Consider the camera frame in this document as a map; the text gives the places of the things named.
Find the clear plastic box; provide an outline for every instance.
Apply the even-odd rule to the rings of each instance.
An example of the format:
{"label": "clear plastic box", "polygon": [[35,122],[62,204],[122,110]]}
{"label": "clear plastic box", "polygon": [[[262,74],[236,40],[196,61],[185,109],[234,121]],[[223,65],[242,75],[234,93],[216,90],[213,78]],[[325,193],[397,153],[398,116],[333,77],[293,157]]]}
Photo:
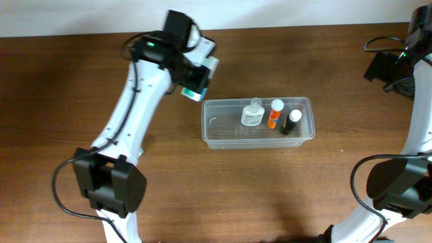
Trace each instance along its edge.
{"label": "clear plastic box", "polygon": [[[306,97],[260,98],[265,109],[262,122],[253,127],[240,122],[243,108],[252,99],[208,100],[202,103],[202,139],[210,149],[259,149],[295,147],[315,137],[311,101]],[[267,127],[271,102],[280,99],[285,106],[275,129]],[[280,130],[287,115],[293,110],[302,112],[296,129],[288,136]]]}

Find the wooden table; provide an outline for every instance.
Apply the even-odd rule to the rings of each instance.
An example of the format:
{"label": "wooden table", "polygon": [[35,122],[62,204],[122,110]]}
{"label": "wooden table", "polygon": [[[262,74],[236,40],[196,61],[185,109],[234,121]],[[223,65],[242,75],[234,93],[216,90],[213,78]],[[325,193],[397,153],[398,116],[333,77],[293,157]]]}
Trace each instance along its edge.
{"label": "wooden table", "polygon": [[[407,24],[205,31],[220,64],[206,99],[308,97],[317,135],[298,148],[212,151],[201,137],[201,104],[165,97],[143,142],[138,168],[148,188],[138,210],[148,241],[258,242],[316,236],[357,207],[354,164],[399,153],[412,101],[362,78],[376,36],[404,38]],[[128,63],[119,46],[132,34],[0,39],[0,242],[104,242],[101,222],[63,213],[51,196],[54,168],[88,148],[111,112]],[[373,163],[358,172],[359,193]],[[94,213],[71,167],[59,195]],[[429,242],[430,216],[385,236]]]}

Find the white backdrop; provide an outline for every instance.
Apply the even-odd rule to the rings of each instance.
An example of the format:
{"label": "white backdrop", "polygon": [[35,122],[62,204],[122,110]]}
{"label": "white backdrop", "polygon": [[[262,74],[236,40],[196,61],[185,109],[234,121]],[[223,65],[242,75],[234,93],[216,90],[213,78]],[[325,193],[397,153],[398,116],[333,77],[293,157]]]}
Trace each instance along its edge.
{"label": "white backdrop", "polygon": [[0,0],[0,36],[160,29],[168,9],[203,30],[408,22],[426,0]]}

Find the black bottle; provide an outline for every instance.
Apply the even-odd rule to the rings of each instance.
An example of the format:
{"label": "black bottle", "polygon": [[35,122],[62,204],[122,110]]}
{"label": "black bottle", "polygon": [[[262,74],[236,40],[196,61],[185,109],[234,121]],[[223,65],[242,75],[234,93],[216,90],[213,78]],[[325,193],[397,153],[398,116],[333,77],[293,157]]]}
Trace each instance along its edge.
{"label": "black bottle", "polygon": [[286,116],[286,120],[282,125],[281,133],[283,135],[290,135],[294,129],[296,129],[298,121],[302,118],[302,113],[295,109]]}

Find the white plastic bottle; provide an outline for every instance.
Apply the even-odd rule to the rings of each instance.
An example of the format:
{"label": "white plastic bottle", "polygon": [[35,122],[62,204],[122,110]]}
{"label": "white plastic bottle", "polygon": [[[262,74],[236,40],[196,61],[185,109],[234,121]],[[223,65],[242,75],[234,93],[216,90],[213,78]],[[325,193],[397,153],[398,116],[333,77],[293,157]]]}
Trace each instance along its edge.
{"label": "white plastic bottle", "polygon": [[257,126],[264,116],[263,102],[260,98],[253,98],[250,105],[243,108],[242,124],[245,126]]}

